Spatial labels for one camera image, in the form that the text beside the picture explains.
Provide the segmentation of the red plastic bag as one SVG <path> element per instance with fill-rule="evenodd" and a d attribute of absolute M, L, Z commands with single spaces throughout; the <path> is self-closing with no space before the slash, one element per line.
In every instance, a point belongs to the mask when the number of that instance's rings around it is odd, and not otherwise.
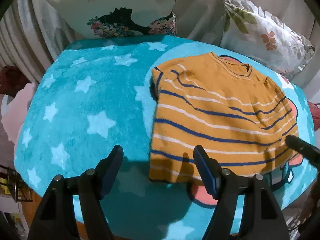
<path fill-rule="evenodd" d="M 308 101 L 308 106 L 312 115 L 314 131 L 317 131 L 320 127 L 320 104 Z"/>

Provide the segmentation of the turquoise star cartoon blanket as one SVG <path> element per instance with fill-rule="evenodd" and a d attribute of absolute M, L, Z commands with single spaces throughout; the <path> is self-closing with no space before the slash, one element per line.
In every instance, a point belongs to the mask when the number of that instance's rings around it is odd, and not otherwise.
<path fill-rule="evenodd" d="M 101 202 L 113 233 L 129 239 L 201 239 L 215 206 L 202 181 L 169 183 L 149 177 L 157 105 L 152 70 L 169 60 L 210 52 L 269 76 L 289 100 L 297 136 L 315 143 L 303 91 L 244 55 L 172 36 L 82 40 L 60 54 L 33 96 L 16 148 L 15 167 L 23 180 L 42 196 L 55 175 L 78 176 L 120 145 L 124 161 Z M 285 208 L 311 185 L 317 171 L 297 153 L 262 174 Z"/>

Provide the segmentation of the white leaf print pillow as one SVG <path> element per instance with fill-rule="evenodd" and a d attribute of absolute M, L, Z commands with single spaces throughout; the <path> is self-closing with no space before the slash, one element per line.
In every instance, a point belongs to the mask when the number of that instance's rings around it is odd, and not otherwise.
<path fill-rule="evenodd" d="M 311 61 L 315 47 L 249 0 L 223 0 L 226 21 L 220 46 L 249 57 L 288 80 Z"/>

